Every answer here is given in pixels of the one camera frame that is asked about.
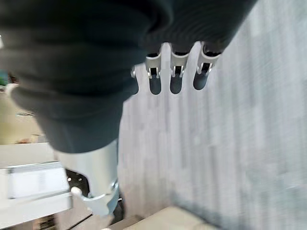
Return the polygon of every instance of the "metal mount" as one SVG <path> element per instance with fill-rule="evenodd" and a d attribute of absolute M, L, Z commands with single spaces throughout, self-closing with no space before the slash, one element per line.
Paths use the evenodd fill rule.
<path fill-rule="evenodd" d="M 205 46 L 206 46 L 205 42 L 202 42 L 200 54 L 198 56 L 198 61 L 197 61 L 196 73 L 193 81 L 193 86 L 196 90 L 201 90 L 205 87 L 209 73 L 211 72 L 217 59 L 221 55 L 221 54 L 214 54 L 214 56 L 213 55 L 209 56 L 209 52 L 204 53 Z"/>

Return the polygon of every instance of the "gray carpet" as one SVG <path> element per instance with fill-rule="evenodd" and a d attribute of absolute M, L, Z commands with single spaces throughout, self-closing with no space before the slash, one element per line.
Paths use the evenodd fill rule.
<path fill-rule="evenodd" d="M 193 89 L 199 45 L 179 95 L 126 102 L 119 177 L 128 216 L 178 205 L 223 229 L 307 229 L 307 1 L 260 0 L 209 76 Z"/>

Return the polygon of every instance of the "white object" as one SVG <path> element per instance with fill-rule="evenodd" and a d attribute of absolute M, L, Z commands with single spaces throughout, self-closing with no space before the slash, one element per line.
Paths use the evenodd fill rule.
<path fill-rule="evenodd" d="M 59 161 L 10 166 L 6 169 L 9 199 L 69 190 L 65 171 Z"/>
<path fill-rule="evenodd" d="M 0 229 L 61 212 L 72 207 L 71 194 L 68 192 L 67 184 L 64 186 L 62 183 L 63 189 L 58 186 L 56 192 L 50 187 L 50 190 L 45 188 L 41 192 L 31 188 L 34 184 L 29 185 L 30 179 L 25 175 L 20 177 L 22 174 L 16 173 L 16 177 L 9 180 L 7 174 L 8 169 L 6 168 L 8 166 L 26 164 L 43 165 L 40 162 L 54 160 L 53 149 L 48 143 L 0 145 L 0 159 Z M 55 168 L 53 169 L 49 166 L 43 170 L 46 173 L 45 178 L 51 184 L 56 184 L 58 180 L 65 181 L 64 169 L 59 168 L 60 165 L 58 162 L 54 166 Z M 55 170 L 52 172 L 56 172 L 56 178 L 50 178 L 51 171 L 48 170 Z M 42 187 L 42 184 L 37 181 L 35 182 L 36 170 L 33 170 L 31 173 L 31 180 L 36 185 Z M 24 179 L 24 187 L 20 190 L 17 181 L 22 180 L 22 178 Z M 15 187 L 13 186 L 14 189 L 11 191 L 9 191 L 10 182 L 16 185 Z M 25 189 L 24 192 L 28 192 L 27 197 L 23 196 L 22 189 Z M 15 194 L 16 197 L 20 196 L 20 198 L 8 199 L 10 192 L 11 194 Z"/>
<path fill-rule="evenodd" d="M 217 230 L 178 207 L 167 207 L 125 230 Z"/>

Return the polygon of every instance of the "metal clamp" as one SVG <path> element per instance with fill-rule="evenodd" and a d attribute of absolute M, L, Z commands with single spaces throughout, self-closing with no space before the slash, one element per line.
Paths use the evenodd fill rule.
<path fill-rule="evenodd" d="M 145 66 L 149 79 L 152 79 L 153 75 L 156 75 L 156 78 L 160 78 L 161 52 L 155 57 L 146 57 Z"/>
<path fill-rule="evenodd" d="M 187 65 L 189 54 L 185 55 L 176 55 L 173 50 L 171 51 L 171 76 L 174 78 L 175 77 L 175 70 L 176 67 L 180 67 L 180 75 L 179 77 L 182 78 L 184 70 Z"/>
<path fill-rule="evenodd" d="M 208 73 L 210 73 L 212 68 L 214 67 L 217 59 L 221 55 L 221 54 L 218 54 L 218 55 L 216 55 L 214 57 L 210 57 L 210 56 L 205 55 L 204 52 L 203 52 L 204 46 L 205 46 L 205 43 L 202 42 L 201 43 L 201 50 L 200 50 L 200 54 L 199 54 L 198 62 L 197 62 L 197 69 L 196 69 L 196 72 L 198 74 L 201 74 L 201 72 L 203 71 L 202 67 L 203 67 L 204 63 L 209 64 Z"/>

